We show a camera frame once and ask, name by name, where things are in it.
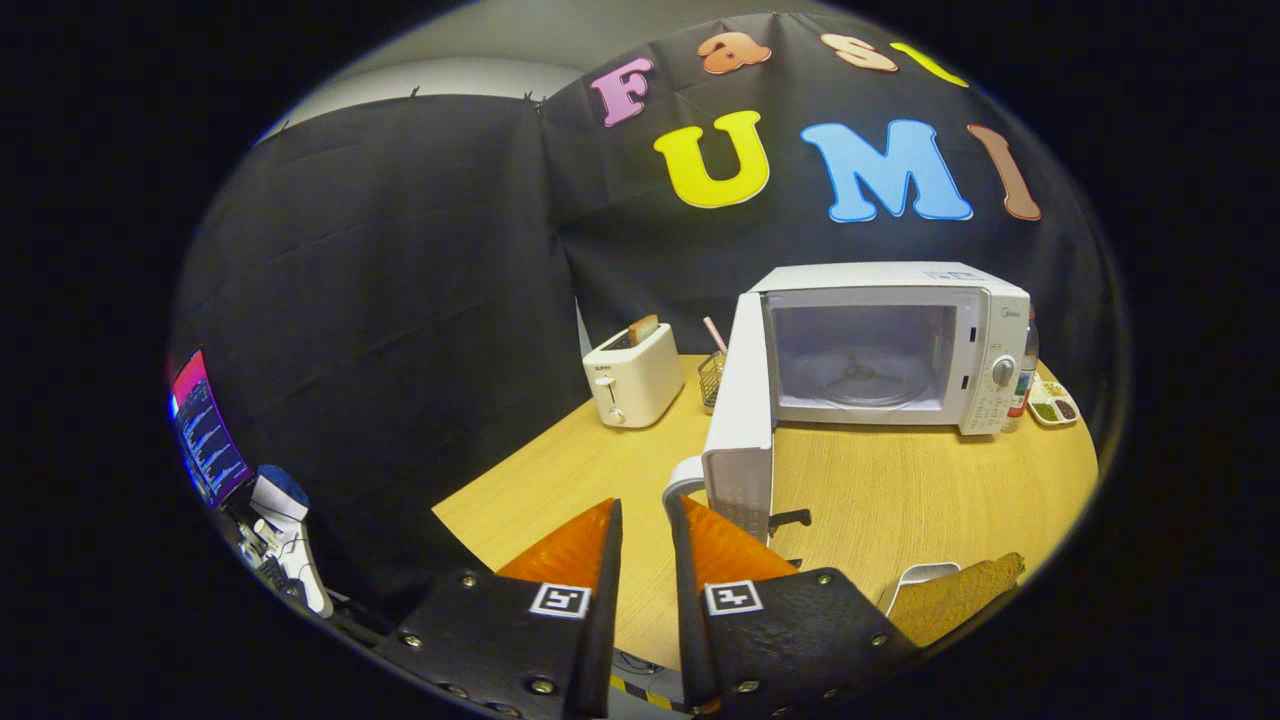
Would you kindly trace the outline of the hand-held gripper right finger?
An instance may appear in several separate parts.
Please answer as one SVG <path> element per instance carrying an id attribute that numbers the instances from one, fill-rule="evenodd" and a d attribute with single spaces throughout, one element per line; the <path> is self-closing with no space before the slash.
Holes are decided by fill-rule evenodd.
<path id="1" fill-rule="evenodd" d="M 712 719 L 827 719 L 920 648 L 840 570 L 809 571 L 718 512 L 666 501 L 689 703 Z"/>

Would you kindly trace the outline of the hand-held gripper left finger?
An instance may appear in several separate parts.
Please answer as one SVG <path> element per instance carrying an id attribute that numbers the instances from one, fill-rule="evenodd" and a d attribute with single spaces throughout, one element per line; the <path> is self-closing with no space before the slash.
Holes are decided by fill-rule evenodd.
<path id="1" fill-rule="evenodd" d="M 480 717 L 603 719 L 622 541 L 622 505 L 605 498 L 498 571 L 435 579 L 375 653 Z"/>

